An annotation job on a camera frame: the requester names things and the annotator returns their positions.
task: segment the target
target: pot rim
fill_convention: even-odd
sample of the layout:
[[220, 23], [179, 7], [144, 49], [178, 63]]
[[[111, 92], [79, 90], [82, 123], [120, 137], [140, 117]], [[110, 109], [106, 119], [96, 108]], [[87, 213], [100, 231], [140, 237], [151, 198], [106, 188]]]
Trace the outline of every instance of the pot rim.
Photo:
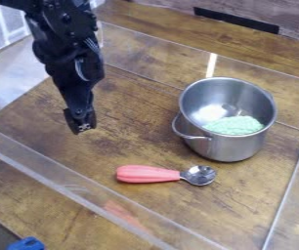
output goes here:
[[[259, 130], [258, 132], [252, 133], [252, 134], [247, 134], [247, 135], [226, 135], [226, 134], [220, 134], [220, 133], [216, 133], [208, 129], [206, 129], [204, 127], [199, 126], [196, 122], [192, 121], [192, 119], [190, 118], [190, 116], [186, 114], [186, 111], [184, 111], [184, 106], [182, 105], [183, 103], [183, 100], [184, 100], [184, 97], [187, 95], [187, 92], [190, 91], [191, 88], [194, 88], [194, 86], [196, 86], [198, 84], [203, 83], [203, 82], [208, 82], [211, 80], [234, 80], [234, 81], [239, 81], [247, 85], [251, 85], [252, 87], [255, 87], [263, 94], [265, 96], [270, 99], [270, 102], [271, 102], [271, 105], [273, 105], [273, 108], [274, 108], [274, 115], [273, 115], [273, 118], [271, 118], [271, 121], [270, 121], [270, 124], [265, 127], [265, 129]], [[210, 77], [210, 78], [204, 78], [199, 81], [196, 81], [195, 83], [192, 83], [183, 91], [180, 97], [179, 97], [179, 107], [180, 107], [180, 111], [183, 113], [183, 116], [186, 117], [186, 119], [192, 123], [194, 126], [196, 126], [202, 131], [206, 131], [208, 132], [210, 134], [212, 135], [218, 135], [220, 137], [226, 137], [226, 138], [246, 138], [246, 137], [252, 137], [252, 136], [256, 136], [259, 135], [262, 132], [265, 132], [270, 127], [271, 125], [274, 124], [275, 120], [277, 120], [277, 117], [278, 117], [278, 109], [277, 109], [277, 103], [275, 103], [275, 100], [274, 100], [274, 97], [271, 95], [271, 93], [265, 90], [262, 87], [259, 87], [256, 84], [248, 82], [248, 81], [244, 81], [239, 78], [232, 78], [232, 77]]]

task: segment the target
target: stainless steel pot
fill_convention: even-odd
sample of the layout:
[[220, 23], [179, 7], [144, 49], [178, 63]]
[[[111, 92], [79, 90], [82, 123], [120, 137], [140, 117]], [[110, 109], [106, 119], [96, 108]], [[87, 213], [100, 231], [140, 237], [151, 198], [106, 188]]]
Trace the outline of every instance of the stainless steel pot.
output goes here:
[[[210, 159], [232, 162], [259, 152], [277, 119], [277, 105], [270, 92], [240, 79], [214, 77], [188, 86], [179, 105], [172, 129], [196, 153]], [[236, 115], [251, 115], [266, 125], [265, 129], [254, 134], [230, 136], [204, 128], [211, 121]]]

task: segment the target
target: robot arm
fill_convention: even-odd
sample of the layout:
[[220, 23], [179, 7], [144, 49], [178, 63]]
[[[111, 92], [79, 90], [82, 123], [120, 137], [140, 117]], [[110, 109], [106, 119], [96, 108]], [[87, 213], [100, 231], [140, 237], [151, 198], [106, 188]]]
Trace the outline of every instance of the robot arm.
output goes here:
[[32, 49], [52, 76], [75, 134], [96, 127], [92, 87], [104, 78], [103, 56], [90, 0], [0, 0], [27, 13]]

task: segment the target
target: wooden table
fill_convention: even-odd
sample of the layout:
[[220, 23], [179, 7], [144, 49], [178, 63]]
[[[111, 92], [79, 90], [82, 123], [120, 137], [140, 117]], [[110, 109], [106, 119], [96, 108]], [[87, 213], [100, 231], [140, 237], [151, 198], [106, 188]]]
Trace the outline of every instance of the wooden table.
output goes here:
[[[150, 35], [299, 75], [299, 42], [120, 1], [111, 1], [99, 16]], [[118, 35], [120, 43], [127, 41], [123, 34]], [[155, 40], [148, 48], [148, 38], [143, 38], [138, 36], [131, 44], [138, 59], [131, 55], [119, 59], [120, 64], [168, 84], [108, 66], [107, 77], [95, 89], [99, 127], [75, 136], [63, 117], [64, 102], [48, 79], [0, 112], [0, 132], [222, 246], [261, 249], [299, 160], [299, 79], [219, 58], [216, 75], [248, 79], [273, 92], [279, 123], [270, 129], [267, 144], [255, 157], [234, 164], [211, 162], [171, 131], [182, 90], [202, 76], [198, 53]], [[115, 57], [108, 60], [118, 63]], [[174, 62], [187, 62], [192, 74], [182, 74], [186, 68], [179, 72], [180, 64]], [[163, 66], [170, 74], [155, 78]], [[204, 188], [187, 183], [120, 184], [115, 181], [116, 167], [132, 163], [178, 170], [194, 164], [211, 165], [218, 178]], [[50, 249], [155, 248], [2, 161], [0, 221], [20, 235], [38, 236]]]

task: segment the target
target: spoon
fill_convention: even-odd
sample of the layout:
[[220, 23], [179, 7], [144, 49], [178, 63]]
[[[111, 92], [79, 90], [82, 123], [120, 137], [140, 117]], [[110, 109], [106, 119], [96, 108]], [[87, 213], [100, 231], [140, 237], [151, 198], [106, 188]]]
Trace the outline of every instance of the spoon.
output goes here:
[[126, 183], [162, 183], [184, 180], [196, 186], [214, 182], [216, 171], [208, 166], [195, 166], [180, 172], [144, 165], [127, 165], [118, 168], [116, 178]]

